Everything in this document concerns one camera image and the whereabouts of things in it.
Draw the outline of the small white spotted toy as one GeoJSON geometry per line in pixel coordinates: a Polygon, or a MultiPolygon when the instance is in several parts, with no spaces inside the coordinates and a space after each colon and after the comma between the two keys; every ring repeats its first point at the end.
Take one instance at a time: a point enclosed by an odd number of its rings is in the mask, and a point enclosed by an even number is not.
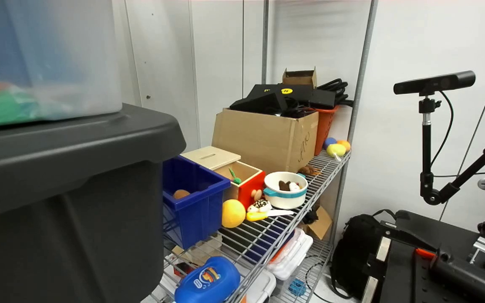
{"type": "Polygon", "coordinates": [[[259,212],[269,212],[272,208],[267,200],[257,200],[254,205],[259,212]]]}

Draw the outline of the wooden box red drawer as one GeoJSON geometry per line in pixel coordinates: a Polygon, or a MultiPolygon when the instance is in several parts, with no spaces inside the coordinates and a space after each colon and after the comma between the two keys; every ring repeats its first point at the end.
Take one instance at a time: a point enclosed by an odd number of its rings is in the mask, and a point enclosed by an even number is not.
{"type": "Polygon", "coordinates": [[[249,207],[260,197],[265,171],[244,163],[237,153],[217,146],[201,146],[185,151],[183,156],[225,176],[230,181],[225,192],[227,198],[237,198],[244,207],[249,207]]]}

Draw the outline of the large cardboard box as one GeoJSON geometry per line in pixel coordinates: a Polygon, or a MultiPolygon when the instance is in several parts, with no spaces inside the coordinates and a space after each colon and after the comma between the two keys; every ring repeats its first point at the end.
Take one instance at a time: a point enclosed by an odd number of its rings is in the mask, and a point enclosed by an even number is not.
{"type": "Polygon", "coordinates": [[[264,171],[296,171],[314,156],[316,126],[314,112],[286,117],[222,109],[215,114],[212,144],[264,171]]]}

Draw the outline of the brown monkey plush toy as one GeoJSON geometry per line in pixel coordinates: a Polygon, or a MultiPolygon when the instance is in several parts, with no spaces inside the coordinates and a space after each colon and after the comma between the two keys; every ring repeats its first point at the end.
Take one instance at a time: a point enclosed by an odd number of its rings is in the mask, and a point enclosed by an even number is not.
{"type": "Polygon", "coordinates": [[[277,186],[279,186],[279,190],[284,190],[284,192],[297,192],[297,190],[301,190],[301,186],[296,181],[291,181],[291,180],[289,181],[279,180],[277,186]]]}

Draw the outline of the black parts pile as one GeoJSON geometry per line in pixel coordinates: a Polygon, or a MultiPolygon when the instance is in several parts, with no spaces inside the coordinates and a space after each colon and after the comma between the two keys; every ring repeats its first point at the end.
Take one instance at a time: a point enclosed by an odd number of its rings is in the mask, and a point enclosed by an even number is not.
{"type": "Polygon", "coordinates": [[[351,106],[353,101],[345,92],[346,82],[341,79],[328,80],[318,87],[311,84],[254,84],[245,97],[230,104],[230,109],[279,114],[299,117],[313,109],[333,109],[334,106],[351,106]]]}

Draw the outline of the yellow ball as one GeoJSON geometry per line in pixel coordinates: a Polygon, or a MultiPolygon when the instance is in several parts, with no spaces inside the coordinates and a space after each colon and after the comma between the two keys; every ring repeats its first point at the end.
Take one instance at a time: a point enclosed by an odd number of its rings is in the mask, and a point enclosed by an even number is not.
{"type": "Polygon", "coordinates": [[[228,198],[222,203],[222,225],[227,229],[237,227],[245,218],[245,207],[235,200],[228,198]]]}

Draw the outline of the orange ball in bin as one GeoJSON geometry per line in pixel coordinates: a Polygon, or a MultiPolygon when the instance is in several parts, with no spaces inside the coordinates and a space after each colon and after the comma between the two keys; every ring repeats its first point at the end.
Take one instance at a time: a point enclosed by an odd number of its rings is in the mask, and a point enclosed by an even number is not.
{"type": "Polygon", "coordinates": [[[185,188],[178,188],[178,190],[173,192],[173,198],[175,198],[175,200],[181,200],[181,198],[185,198],[185,197],[188,197],[188,195],[190,195],[190,192],[185,190],[185,188]]]}

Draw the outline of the blue plastic bin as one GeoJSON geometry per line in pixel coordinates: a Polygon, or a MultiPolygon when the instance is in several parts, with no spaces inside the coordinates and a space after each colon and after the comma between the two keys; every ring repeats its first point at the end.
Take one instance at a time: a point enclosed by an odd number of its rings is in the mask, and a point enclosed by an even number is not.
{"type": "Polygon", "coordinates": [[[230,181],[183,156],[163,163],[163,232],[180,247],[188,249],[205,240],[220,227],[223,192],[230,181]],[[190,192],[181,200],[173,192],[190,192]]]}

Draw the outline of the orange red bin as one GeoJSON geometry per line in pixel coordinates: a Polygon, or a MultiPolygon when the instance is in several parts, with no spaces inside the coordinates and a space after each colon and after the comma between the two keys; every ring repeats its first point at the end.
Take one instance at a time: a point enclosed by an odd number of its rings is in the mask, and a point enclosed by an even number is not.
{"type": "Polygon", "coordinates": [[[328,138],[328,131],[333,121],[333,116],[336,114],[336,109],[318,109],[318,128],[316,128],[316,143],[314,143],[314,153],[319,153],[323,148],[324,139],[328,138]]]}

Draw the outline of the white plastic container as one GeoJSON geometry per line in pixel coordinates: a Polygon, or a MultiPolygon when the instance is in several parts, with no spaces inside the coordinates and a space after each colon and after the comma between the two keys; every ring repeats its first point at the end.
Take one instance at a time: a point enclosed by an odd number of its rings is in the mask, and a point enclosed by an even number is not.
{"type": "Polygon", "coordinates": [[[286,244],[271,257],[267,269],[281,281],[286,281],[306,257],[313,237],[296,229],[286,244]]]}

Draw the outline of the small blue spool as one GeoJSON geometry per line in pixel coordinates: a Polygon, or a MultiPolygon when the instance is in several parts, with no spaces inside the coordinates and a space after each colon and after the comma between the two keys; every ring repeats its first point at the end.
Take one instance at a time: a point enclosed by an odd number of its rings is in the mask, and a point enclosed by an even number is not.
{"type": "Polygon", "coordinates": [[[306,293],[306,284],[301,279],[292,279],[287,284],[287,291],[294,296],[303,296],[306,293]]]}

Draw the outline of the black backpack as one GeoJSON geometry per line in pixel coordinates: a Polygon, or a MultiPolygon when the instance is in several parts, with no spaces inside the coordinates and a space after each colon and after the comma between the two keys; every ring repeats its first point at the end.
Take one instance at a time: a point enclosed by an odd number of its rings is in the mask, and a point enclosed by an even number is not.
{"type": "Polygon", "coordinates": [[[387,254],[393,222],[377,220],[360,213],[343,225],[329,264],[329,286],[340,298],[360,303],[378,303],[382,281],[387,271],[387,254]]]}

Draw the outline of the dark grey storage tote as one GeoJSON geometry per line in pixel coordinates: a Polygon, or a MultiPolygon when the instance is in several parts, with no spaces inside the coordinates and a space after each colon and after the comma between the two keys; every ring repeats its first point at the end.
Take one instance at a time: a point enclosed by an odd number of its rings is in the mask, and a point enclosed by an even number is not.
{"type": "Polygon", "coordinates": [[[169,114],[0,128],[0,303],[139,303],[161,277],[169,114]]]}

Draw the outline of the black table with clamps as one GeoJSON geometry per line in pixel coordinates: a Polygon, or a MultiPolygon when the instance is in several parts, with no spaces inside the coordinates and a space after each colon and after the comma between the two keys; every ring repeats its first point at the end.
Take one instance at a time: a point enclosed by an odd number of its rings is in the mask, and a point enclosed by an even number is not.
{"type": "Polygon", "coordinates": [[[378,303],[485,303],[485,234],[397,210],[378,303]]]}

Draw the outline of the clear plastic storage bin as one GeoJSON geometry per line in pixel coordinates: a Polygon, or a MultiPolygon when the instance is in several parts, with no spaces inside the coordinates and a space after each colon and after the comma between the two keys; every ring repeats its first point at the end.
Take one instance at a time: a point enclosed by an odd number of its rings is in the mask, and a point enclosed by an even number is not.
{"type": "Polygon", "coordinates": [[[0,0],[0,124],[121,106],[112,0],[0,0]]]}

